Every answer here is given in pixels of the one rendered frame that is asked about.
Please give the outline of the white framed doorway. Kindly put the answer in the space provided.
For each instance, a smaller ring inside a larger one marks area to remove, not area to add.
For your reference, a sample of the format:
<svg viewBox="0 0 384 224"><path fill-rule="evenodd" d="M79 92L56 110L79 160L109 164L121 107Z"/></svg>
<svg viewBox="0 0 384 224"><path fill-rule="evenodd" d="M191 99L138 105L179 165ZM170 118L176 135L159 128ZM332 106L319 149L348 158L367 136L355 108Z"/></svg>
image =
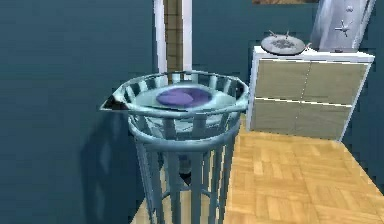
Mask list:
<svg viewBox="0 0 384 224"><path fill-rule="evenodd" d="M192 0L153 0L160 73L192 69Z"/></svg>

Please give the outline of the green slatted garbage container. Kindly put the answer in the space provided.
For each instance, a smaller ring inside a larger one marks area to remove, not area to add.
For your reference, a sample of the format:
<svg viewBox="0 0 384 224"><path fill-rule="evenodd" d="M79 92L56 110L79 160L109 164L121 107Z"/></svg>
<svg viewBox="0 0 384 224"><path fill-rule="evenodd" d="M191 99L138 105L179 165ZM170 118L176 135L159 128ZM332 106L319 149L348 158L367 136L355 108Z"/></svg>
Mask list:
<svg viewBox="0 0 384 224"><path fill-rule="evenodd" d="M177 134L175 118L194 112L151 112L134 103L147 90L172 85L203 85L236 98L222 112L237 116L219 132ZM232 158L240 116L248 107L249 87L234 76L204 71L149 74L121 84L100 106L123 113L132 133L144 187L149 224L223 224Z"/></svg>

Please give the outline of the grey round dish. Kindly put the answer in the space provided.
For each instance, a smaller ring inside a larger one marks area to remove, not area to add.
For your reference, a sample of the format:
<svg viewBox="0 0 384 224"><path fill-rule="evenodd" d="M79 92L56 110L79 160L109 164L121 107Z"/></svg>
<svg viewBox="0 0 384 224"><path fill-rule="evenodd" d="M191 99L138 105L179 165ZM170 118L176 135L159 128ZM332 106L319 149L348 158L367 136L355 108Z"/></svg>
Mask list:
<svg viewBox="0 0 384 224"><path fill-rule="evenodd" d="M270 32L270 35L261 41L261 48L264 51L278 56L299 55L309 46L310 43L305 44L301 39L291 36L289 32L285 34Z"/></svg>

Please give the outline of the silver metal appliance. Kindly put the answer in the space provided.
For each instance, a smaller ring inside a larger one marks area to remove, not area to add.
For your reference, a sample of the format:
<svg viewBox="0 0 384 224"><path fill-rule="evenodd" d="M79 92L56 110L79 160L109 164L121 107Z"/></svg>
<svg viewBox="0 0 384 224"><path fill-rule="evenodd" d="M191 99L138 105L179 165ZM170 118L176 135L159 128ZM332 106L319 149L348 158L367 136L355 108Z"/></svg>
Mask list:
<svg viewBox="0 0 384 224"><path fill-rule="evenodd" d="M357 52L376 0L319 0L310 37L320 52Z"/></svg>

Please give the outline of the white beige cupboard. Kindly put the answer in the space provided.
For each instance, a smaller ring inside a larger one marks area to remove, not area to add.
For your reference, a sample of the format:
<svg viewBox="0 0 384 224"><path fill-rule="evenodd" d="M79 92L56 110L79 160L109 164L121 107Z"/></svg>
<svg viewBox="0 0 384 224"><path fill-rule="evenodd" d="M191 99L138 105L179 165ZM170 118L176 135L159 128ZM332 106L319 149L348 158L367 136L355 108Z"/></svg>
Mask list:
<svg viewBox="0 0 384 224"><path fill-rule="evenodd" d="M341 141L375 57L253 48L246 129Z"/></svg>

